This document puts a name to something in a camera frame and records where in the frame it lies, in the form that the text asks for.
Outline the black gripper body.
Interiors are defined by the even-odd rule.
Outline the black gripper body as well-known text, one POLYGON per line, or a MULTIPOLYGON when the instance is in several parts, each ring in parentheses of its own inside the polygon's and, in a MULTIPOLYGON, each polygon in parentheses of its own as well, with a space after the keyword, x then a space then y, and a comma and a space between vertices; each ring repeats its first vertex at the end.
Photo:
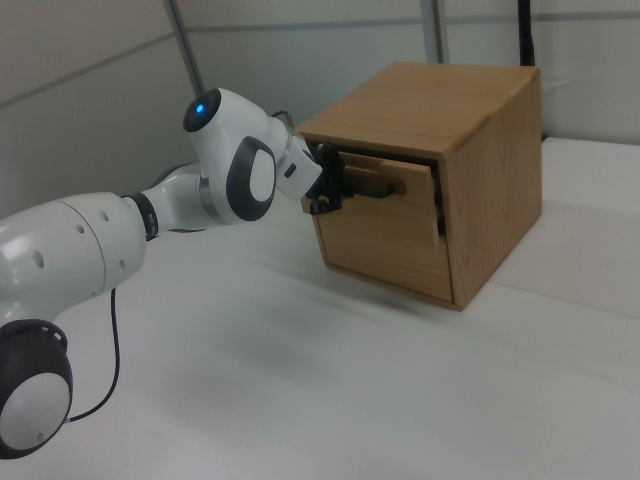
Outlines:
POLYGON ((313 156, 321 167, 321 173, 306 193, 306 197, 309 199, 321 197, 330 199, 333 195, 336 177, 334 155, 327 149, 316 149, 313 151, 313 156))

